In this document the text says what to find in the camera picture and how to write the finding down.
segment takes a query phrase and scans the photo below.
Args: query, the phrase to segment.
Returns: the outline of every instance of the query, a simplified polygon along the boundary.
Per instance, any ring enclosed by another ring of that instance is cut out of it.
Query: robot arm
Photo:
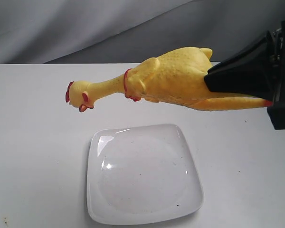
[[[211,92],[260,97],[276,130],[285,129],[285,20],[281,28],[266,31],[233,57],[212,67],[204,77]]]

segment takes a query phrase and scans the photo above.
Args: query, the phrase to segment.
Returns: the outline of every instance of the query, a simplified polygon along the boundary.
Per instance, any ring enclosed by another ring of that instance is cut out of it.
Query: yellow rubber chicken
[[[166,102],[188,108],[215,111],[260,108],[270,101],[232,93],[210,92],[204,76],[212,67],[209,48],[183,47],[159,57],[151,57],[137,67],[108,81],[92,83],[71,82],[66,102],[84,112],[94,108],[102,97],[123,93],[126,98],[139,101]]]

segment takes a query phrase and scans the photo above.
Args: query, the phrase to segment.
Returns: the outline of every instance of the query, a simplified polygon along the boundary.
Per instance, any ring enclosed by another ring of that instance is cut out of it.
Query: white plate
[[[138,225],[197,211],[203,192],[190,150],[173,124],[103,130],[92,139],[87,170],[91,218]]]

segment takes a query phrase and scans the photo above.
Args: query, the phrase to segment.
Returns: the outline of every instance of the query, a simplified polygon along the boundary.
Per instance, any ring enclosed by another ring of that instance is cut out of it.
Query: table surface
[[[88,215],[95,132],[178,125],[203,186],[202,208],[148,228],[285,228],[285,130],[266,109],[203,112],[115,94],[79,113],[70,81],[103,81],[136,64],[0,65],[0,228],[106,228]]]

